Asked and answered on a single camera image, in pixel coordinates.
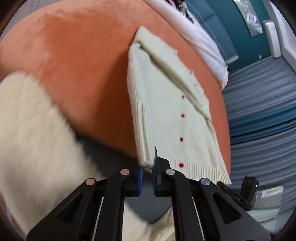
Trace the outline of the cream knit cherry cardigan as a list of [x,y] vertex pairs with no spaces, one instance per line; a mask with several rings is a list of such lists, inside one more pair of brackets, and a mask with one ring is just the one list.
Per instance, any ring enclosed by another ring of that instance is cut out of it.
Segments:
[[231,184],[203,88],[177,51],[143,26],[129,48],[127,88],[140,166],[162,157],[190,179]]

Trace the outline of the cream fleece sleeve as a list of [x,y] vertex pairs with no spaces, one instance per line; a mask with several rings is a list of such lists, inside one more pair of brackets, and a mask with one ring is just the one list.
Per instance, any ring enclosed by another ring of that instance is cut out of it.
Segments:
[[32,75],[13,72],[1,82],[1,196],[22,238],[86,179],[136,165],[107,150],[87,156]]

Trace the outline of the blue-grey pleated curtain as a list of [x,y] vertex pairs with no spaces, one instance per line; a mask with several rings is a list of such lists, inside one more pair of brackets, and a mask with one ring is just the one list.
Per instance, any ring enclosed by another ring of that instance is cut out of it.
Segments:
[[231,181],[283,186],[281,211],[295,207],[295,72],[268,57],[229,76],[222,91],[230,130]]

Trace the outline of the orange velvet bedspread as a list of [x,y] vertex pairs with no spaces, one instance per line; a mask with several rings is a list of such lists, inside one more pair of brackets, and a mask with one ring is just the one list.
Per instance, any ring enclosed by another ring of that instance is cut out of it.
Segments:
[[136,157],[126,77],[128,49],[146,27],[176,49],[210,102],[227,169],[230,138],[221,88],[188,41],[144,1],[22,1],[26,17],[1,39],[1,78],[37,77],[74,130]]

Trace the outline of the white pink folded duvet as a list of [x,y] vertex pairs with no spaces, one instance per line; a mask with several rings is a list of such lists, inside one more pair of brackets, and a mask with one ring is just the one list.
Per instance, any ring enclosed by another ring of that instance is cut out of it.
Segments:
[[218,81],[221,89],[228,83],[228,65],[216,42],[192,15],[185,1],[146,0],[178,33],[190,43]]

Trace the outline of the teal upholstered headboard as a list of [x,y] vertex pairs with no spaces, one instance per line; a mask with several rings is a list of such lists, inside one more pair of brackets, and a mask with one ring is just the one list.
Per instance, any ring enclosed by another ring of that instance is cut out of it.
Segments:
[[216,42],[229,71],[237,71],[270,56],[266,34],[251,36],[234,1],[186,3],[190,13]]

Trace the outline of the framed wall picture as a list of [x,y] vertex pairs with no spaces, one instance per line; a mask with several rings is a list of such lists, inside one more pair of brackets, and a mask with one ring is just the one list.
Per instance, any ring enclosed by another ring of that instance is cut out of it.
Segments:
[[249,0],[233,0],[233,2],[240,11],[251,37],[263,34],[263,27],[251,2]]

